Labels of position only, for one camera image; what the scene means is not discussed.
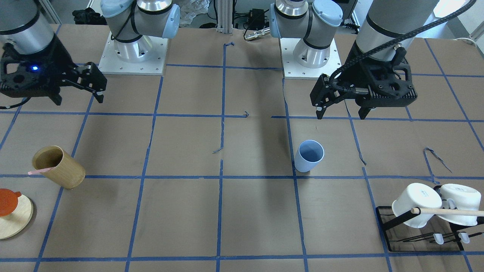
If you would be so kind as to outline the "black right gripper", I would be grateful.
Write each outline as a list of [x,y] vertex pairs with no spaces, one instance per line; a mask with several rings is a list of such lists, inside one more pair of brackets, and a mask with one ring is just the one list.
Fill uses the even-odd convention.
[[20,54],[12,42],[5,43],[3,50],[2,94],[11,98],[48,97],[60,105],[60,87],[73,86],[90,92],[98,103],[103,103],[107,78],[93,62],[74,64],[57,36],[33,54]]

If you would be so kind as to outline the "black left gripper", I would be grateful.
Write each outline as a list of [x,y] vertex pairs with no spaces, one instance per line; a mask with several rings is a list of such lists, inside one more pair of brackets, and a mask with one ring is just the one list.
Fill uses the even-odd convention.
[[405,107],[418,95],[414,89],[411,70],[406,60],[406,48],[389,48],[390,60],[380,61],[371,57],[359,61],[340,74],[338,85],[362,88],[363,93],[339,91],[329,81],[329,75],[321,74],[310,93],[316,107],[317,119],[322,119],[327,108],[344,99],[355,99],[360,106],[358,116],[366,119],[377,107]]

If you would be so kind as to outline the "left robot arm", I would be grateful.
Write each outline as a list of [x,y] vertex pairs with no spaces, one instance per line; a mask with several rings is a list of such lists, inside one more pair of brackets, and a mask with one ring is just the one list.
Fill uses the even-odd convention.
[[[376,107],[413,103],[418,95],[406,51],[436,5],[436,0],[374,0],[344,65],[333,76],[319,76],[310,93],[317,118],[346,99],[360,106],[360,119]],[[277,0],[270,7],[271,35],[298,38],[293,55],[308,68],[328,62],[343,20],[333,0]]]

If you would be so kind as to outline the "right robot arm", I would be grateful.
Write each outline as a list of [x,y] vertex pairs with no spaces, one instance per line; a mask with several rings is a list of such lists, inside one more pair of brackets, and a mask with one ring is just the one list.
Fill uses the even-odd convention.
[[[102,0],[102,14],[119,58],[140,62],[151,54],[150,37],[172,39],[180,7],[171,0]],[[93,62],[75,64],[33,0],[1,1],[1,94],[22,101],[48,97],[62,103],[60,88],[88,91],[102,103],[107,79]]]

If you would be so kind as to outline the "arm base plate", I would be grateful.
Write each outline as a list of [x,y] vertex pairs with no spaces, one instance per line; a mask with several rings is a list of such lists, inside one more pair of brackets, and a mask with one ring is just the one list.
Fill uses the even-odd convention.
[[321,74],[331,75],[342,64],[335,40],[325,49],[311,48],[302,39],[279,41],[285,79],[317,80]]
[[168,43],[169,39],[151,36],[121,43],[109,34],[98,68],[103,74],[162,76]]

